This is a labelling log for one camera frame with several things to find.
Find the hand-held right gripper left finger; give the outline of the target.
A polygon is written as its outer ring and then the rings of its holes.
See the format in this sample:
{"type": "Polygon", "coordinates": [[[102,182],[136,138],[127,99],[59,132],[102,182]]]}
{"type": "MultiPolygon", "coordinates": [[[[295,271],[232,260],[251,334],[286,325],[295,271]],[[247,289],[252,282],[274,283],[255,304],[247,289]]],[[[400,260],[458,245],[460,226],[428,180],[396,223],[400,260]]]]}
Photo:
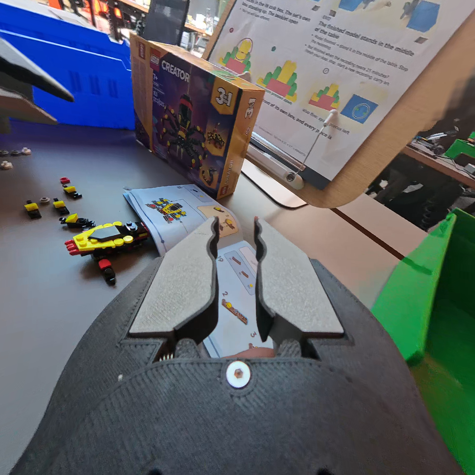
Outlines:
{"type": "Polygon", "coordinates": [[[159,263],[129,329],[134,338],[202,343],[218,323],[219,222],[208,218],[159,263]]]}

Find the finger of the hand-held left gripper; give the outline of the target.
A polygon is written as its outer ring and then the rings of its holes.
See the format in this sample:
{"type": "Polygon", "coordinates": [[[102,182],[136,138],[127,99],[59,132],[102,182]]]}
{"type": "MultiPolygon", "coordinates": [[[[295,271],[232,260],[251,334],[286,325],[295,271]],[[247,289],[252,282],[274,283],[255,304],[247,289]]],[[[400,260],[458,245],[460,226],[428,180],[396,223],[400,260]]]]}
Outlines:
{"type": "Polygon", "coordinates": [[[10,119],[56,125],[57,120],[18,92],[0,88],[0,133],[11,132],[10,119]]]}
{"type": "Polygon", "coordinates": [[[0,38],[0,70],[15,80],[74,102],[74,96],[66,88],[3,38],[0,38]]]}

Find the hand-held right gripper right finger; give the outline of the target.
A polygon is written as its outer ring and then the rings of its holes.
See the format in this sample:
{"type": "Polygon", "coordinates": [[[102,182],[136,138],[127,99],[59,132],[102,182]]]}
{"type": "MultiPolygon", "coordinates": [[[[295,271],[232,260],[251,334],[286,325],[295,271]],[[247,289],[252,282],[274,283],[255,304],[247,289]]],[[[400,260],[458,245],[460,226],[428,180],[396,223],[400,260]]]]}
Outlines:
{"type": "Polygon", "coordinates": [[[310,258],[255,217],[257,327],[262,341],[340,339],[343,326],[310,258]]]}

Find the lego instruction booklet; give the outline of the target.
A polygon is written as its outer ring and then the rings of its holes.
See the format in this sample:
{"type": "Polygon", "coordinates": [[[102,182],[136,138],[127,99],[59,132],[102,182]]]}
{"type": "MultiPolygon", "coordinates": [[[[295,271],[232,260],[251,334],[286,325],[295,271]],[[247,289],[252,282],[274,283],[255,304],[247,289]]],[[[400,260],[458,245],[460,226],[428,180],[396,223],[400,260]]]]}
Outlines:
{"type": "Polygon", "coordinates": [[[160,256],[207,219],[218,218],[220,307],[218,324],[203,341],[204,347],[212,358],[228,357],[252,348],[273,349],[272,339],[263,342],[257,327],[256,251],[243,240],[234,214],[194,185],[134,189],[123,195],[146,225],[160,256]]]}

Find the yellow black lego leg assembly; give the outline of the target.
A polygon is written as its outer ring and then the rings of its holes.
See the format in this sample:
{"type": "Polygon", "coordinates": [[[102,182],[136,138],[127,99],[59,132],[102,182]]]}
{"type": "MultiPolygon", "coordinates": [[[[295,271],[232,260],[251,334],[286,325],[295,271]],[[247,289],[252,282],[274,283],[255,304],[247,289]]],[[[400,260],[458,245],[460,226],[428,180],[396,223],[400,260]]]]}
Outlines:
{"type": "Polygon", "coordinates": [[[61,225],[69,229],[87,230],[95,227],[95,222],[87,218],[79,217],[77,213],[63,216],[59,219],[61,225]]]}

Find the yellow black lego spider body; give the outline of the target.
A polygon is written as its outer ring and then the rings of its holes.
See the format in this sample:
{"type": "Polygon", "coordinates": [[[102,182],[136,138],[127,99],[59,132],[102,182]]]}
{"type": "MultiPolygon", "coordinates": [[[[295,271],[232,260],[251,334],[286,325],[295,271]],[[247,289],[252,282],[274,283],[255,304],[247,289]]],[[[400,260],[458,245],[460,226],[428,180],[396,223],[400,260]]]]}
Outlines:
{"type": "Polygon", "coordinates": [[[67,240],[65,246],[71,256],[91,256],[104,281],[113,286],[116,284],[116,273],[110,258],[138,250],[150,236],[142,222],[128,221],[123,224],[116,221],[84,230],[67,240]]]}

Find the purple yellow lego set box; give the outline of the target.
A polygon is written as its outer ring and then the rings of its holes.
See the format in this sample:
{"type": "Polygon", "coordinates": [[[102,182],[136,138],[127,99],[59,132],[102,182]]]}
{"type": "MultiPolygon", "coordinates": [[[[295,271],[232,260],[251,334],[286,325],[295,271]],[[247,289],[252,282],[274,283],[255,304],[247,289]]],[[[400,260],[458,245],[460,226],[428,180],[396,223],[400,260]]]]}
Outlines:
{"type": "Polygon", "coordinates": [[[212,198],[232,195],[264,90],[180,46],[129,42],[136,138],[212,198]]]}

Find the blue plastic bin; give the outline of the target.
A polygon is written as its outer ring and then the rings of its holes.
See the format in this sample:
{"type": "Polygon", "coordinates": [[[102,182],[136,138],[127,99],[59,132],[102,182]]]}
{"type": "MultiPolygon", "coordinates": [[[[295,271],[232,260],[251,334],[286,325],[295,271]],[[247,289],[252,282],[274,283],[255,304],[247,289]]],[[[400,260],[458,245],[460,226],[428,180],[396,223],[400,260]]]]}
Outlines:
{"type": "Polygon", "coordinates": [[[57,80],[74,102],[33,87],[34,102],[60,123],[134,129],[130,47],[95,28],[53,18],[36,1],[1,1],[1,37],[57,80]]]}

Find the metal storage shelving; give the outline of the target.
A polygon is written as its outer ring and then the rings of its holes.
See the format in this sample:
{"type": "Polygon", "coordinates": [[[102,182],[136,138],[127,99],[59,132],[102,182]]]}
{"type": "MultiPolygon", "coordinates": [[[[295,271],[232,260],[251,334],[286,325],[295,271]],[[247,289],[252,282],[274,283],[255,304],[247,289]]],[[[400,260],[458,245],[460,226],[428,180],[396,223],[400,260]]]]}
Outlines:
{"type": "Polygon", "coordinates": [[[39,1],[53,8],[74,13],[85,19],[96,29],[107,33],[111,39],[121,42],[129,39],[130,32],[136,31],[137,23],[144,21],[149,10],[149,0],[51,0],[39,1]]]}

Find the green plastic bin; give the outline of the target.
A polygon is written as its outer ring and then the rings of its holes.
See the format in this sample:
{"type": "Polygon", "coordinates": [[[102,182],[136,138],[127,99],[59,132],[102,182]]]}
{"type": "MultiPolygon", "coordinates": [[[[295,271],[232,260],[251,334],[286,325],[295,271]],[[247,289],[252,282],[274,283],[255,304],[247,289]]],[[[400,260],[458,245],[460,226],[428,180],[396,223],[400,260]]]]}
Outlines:
{"type": "Polygon", "coordinates": [[[455,209],[395,267],[371,312],[464,474],[475,473],[475,218],[455,209]]]}

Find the black mesh office chair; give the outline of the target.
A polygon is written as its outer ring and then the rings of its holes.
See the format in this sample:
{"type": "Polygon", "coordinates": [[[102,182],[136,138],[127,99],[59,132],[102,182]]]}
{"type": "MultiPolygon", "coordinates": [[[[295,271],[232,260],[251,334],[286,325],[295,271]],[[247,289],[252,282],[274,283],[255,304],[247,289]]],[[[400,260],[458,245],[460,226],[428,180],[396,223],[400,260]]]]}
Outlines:
{"type": "Polygon", "coordinates": [[[152,0],[140,36],[149,41],[179,46],[189,5],[189,0],[152,0]]]}

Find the wooden side table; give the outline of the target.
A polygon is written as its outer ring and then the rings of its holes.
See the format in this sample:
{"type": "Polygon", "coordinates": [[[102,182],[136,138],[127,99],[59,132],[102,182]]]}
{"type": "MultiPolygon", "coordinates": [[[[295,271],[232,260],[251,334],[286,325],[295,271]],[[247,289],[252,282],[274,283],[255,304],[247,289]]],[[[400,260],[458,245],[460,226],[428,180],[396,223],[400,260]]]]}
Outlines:
{"type": "Polygon", "coordinates": [[[469,188],[475,189],[474,176],[467,173],[463,168],[458,168],[449,158],[438,157],[412,146],[405,146],[401,152],[419,163],[435,169],[443,175],[451,177],[469,188]]]}

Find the wooden document stand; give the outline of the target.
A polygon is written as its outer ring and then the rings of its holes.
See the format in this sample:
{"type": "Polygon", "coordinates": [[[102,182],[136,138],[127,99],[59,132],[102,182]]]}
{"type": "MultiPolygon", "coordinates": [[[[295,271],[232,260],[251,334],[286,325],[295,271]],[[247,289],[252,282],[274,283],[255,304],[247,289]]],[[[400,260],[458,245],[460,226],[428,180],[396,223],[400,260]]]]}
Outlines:
{"type": "MultiPolygon", "coordinates": [[[[235,1],[229,1],[223,14],[235,1]]],[[[430,128],[450,106],[454,91],[474,74],[474,20],[472,13],[441,51],[425,67],[395,106],[357,149],[336,177],[322,190],[302,179],[288,159],[264,147],[260,139],[248,146],[246,158],[300,199],[319,208],[346,205],[361,195],[376,176],[417,132],[430,128]]],[[[210,40],[213,44],[216,31],[210,40]]],[[[208,60],[210,46],[205,51],[208,60]]]]}

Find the small green bin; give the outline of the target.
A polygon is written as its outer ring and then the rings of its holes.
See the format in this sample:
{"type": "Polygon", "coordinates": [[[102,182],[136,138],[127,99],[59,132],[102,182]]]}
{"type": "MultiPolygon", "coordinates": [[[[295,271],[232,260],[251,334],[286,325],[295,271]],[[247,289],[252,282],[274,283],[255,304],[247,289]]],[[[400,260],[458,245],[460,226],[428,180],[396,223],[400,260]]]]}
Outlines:
{"type": "Polygon", "coordinates": [[[475,144],[468,140],[456,139],[445,151],[444,156],[460,166],[475,165],[475,144]]]}

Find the printed instruction sheet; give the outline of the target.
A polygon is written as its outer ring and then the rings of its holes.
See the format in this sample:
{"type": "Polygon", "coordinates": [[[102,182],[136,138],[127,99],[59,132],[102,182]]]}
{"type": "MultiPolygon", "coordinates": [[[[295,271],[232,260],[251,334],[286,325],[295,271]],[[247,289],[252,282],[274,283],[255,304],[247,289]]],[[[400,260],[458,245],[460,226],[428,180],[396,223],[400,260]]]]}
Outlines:
{"type": "Polygon", "coordinates": [[[255,141],[324,189],[468,17],[474,1],[242,0],[208,61],[264,89],[255,141]]]}

